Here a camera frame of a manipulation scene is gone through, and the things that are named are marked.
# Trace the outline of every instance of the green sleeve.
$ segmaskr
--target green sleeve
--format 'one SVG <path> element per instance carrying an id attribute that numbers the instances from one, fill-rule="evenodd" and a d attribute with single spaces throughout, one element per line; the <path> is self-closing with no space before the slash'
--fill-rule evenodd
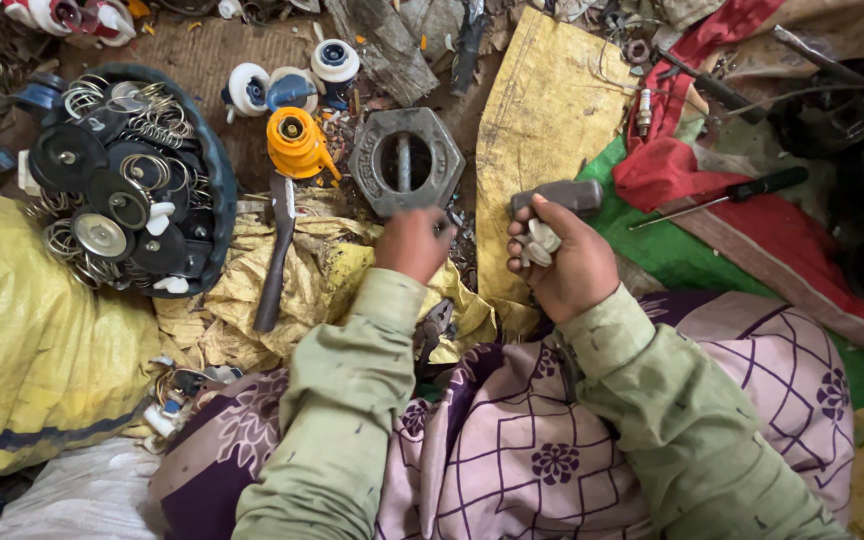
<path id="1" fill-rule="evenodd" d="M 393 415 L 415 385 L 412 335 L 426 288 L 372 268 L 344 326 L 299 343 L 282 397 L 281 444 L 236 508 L 236 539 L 375 533 Z"/>
<path id="2" fill-rule="evenodd" d="M 624 285 L 559 325 L 579 400 L 618 429 L 659 538 L 851 538 L 758 432 L 739 386 Z"/>

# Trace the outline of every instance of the hand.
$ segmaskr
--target hand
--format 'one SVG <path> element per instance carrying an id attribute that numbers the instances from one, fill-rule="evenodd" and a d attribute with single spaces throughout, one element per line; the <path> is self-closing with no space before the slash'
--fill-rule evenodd
<path id="1" fill-rule="evenodd" d="M 393 215 L 375 245 L 375 268 L 386 268 L 428 285 L 446 262 L 456 229 L 451 224 L 436 236 L 446 221 L 440 208 L 409 210 Z"/>
<path id="2" fill-rule="evenodd" d="M 522 244 L 514 237 L 528 234 L 528 222 L 538 217 L 561 239 L 552 255 L 552 265 L 543 268 L 534 262 L 522 267 Z M 518 211 L 508 228 L 506 263 L 512 274 L 522 277 L 535 299 L 556 324 L 573 319 L 612 296 L 619 286 L 616 255 L 609 242 L 574 213 L 542 195 Z"/>

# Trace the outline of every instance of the hexagonal metal weight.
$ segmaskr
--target hexagonal metal weight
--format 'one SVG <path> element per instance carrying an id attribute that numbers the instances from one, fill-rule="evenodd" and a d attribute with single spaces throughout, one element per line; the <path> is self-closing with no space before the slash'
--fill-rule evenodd
<path id="1" fill-rule="evenodd" d="M 428 178 L 414 190 L 395 189 L 397 178 L 389 178 L 388 167 L 383 174 L 383 161 L 397 152 L 397 138 L 402 133 L 421 140 L 429 155 L 421 159 L 429 169 Z M 459 182 L 466 160 L 452 140 L 452 135 L 438 115 L 428 107 L 401 108 L 373 112 L 356 137 L 355 149 L 349 159 L 352 178 L 379 217 L 423 209 L 431 206 L 444 208 L 455 185 Z M 420 169 L 411 165 L 413 172 Z"/>

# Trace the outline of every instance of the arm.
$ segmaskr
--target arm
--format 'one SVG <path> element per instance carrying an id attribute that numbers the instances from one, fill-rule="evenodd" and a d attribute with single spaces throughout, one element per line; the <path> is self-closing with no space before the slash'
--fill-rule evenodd
<path id="1" fill-rule="evenodd" d="M 618 280 L 608 242 L 542 197 L 535 216 L 561 239 L 548 268 L 510 271 L 532 287 L 586 375 L 580 401 L 611 421 L 649 500 L 660 538 L 850 538 L 758 433 L 742 390 L 693 341 L 655 327 Z"/>
<path id="2" fill-rule="evenodd" d="M 415 321 L 451 240 L 429 240 L 438 214 L 416 212 L 387 224 L 345 326 L 318 325 L 295 350 L 284 436 L 239 498 L 234 538 L 373 538 L 393 415 L 415 386 Z"/>

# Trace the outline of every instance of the yellow pump part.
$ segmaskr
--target yellow pump part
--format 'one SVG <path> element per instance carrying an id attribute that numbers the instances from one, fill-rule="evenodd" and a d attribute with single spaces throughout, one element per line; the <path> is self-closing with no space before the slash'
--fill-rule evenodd
<path id="1" fill-rule="evenodd" d="M 269 139 L 269 158 L 283 175 L 309 178 L 328 168 L 335 180 L 342 179 L 326 148 L 326 136 L 308 112 L 297 106 L 283 106 L 272 113 L 265 135 Z"/>
<path id="2" fill-rule="evenodd" d="M 0 197 L 0 475 L 125 429 L 162 353 L 148 298 L 86 288 L 41 236 Z"/>

